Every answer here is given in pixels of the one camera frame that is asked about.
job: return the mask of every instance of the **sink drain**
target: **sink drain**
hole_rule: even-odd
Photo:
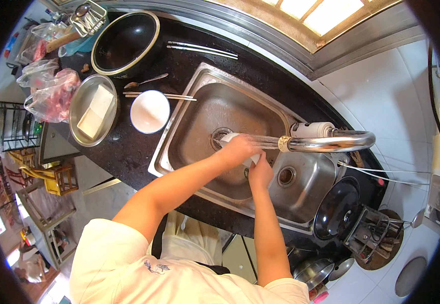
[[[229,128],[218,128],[213,131],[212,136],[210,137],[210,142],[215,151],[218,151],[222,148],[220,145],[220,140],[227,134],[234,133],[234,131]]]
[[[291,166],[282,168],[279,174],[277,175],[277,182],[279,186],[283,188],[288,188],[295,181],[296,181],[296,170]]]

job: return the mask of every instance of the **wooden handle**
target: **wooden handle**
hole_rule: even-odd
[[[70,43],[70,42],[75,41],[80,38],[82,38],[82,37],[80,36],[80,34],[78,32],[68,33],[68,34],[64,35],[63,37],[60,37],[58,39],[55,39],[55,40],[49,42],[46,45],[46,52],[47,53],[53,52],[54,50],[56,50],[60,46],[63,46],[67,43]]]

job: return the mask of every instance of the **pot lid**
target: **pot lid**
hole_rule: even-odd
[[[344,177],[326,194],[314,217],[313,232],[321,240],[341,235],[357,220],[361,211],[357,179]]]

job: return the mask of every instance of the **cable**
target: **cable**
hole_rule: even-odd
[[[407,184],[407,185],[429,185],[429,184],[421,184],[421,183],[417,183],[417,182],[408,182],[408,181],[399,181],[399,180],[394,180],[394,179],[386,179],[386,178],[383,178],[383,177],[381,177],[381,176],[378,176],[378,175],[375,175],[375,174],[372,174],[372,173],[368,173],[368,172],[366,172],[366,171],[363,171],[362,169],[360,169],[360,168],[357,168],[357,167],[352,167],[352,166],[350,166],[350,165],[347,165],[346,163],[344,163],[344,162],[338,162],[340,165],[342,165],[343,167],[347,167],[347,168],[351,168],[351,169],[355,169],[355,170],[357,170],[357,171],[360,171],[360,172],[362,172],[362,173],[365,173],[365,174],[368,174],[368,175],[370,175],[370,176],[373,176],[373,177],[375,177],[375,178],[379,178],[379,179],[385,179],[385,180],[388,180],[388,181],[393,181],[393,182],[399,182],[399,183],[401,183],[401,184]]]
[[[432,44],[430,42],[430,46],[428,48],[428,80],[429,80],[429,89],[430,89],[430,100],[431,107],[433,110],[434,120],[436,121],[436,126],[438,127],[439,135],[440,135],[440,121],[438,118],[438,113],[436,112],[436,104],[434,101],[434,87],[432,82]]]
[[[366,168],[357,168],[357,167],[353,167],[350,166],[349,164],[343,162],[343,161],[338,161],[338,163],[340,165],[346,165],[345,167],[348,168],[352,168],[352,169],[360,169],[363,171],[375,171],[375,172],[392,172],[392,173],[431,173],[431,172],[424,172],[424,171],[388,171],[388,170],[378,170],[378,169],[366,169]]]

